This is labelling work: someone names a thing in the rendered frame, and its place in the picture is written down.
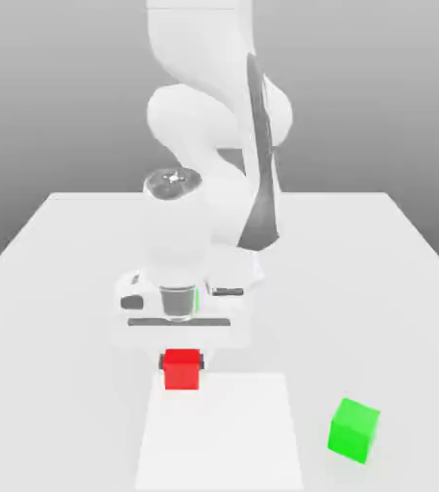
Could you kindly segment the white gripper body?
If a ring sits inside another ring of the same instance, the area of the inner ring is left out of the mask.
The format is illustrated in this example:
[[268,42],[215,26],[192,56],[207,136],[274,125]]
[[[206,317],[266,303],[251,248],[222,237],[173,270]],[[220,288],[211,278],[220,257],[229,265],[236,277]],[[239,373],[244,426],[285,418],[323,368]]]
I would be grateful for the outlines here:
[[114,315],[113,342],[119,347],[243,347],[247,312],[204,315],[184,323]]

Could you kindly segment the small red cube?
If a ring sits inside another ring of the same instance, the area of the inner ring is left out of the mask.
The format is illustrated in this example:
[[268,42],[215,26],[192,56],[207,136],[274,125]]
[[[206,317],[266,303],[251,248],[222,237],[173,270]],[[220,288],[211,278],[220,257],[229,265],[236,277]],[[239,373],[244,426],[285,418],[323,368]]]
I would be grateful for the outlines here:
[[197,349],[167,349],[162,363],[165,389],[197,390],[201,362]]

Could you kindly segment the small green cube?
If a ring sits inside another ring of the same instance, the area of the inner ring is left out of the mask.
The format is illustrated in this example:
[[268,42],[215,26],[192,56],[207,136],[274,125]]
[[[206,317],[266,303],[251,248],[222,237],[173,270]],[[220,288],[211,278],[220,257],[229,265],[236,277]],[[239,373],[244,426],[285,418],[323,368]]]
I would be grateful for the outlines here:
[[329,426],[328,449],[365,464],[372,449],[380,411],[343,398]]

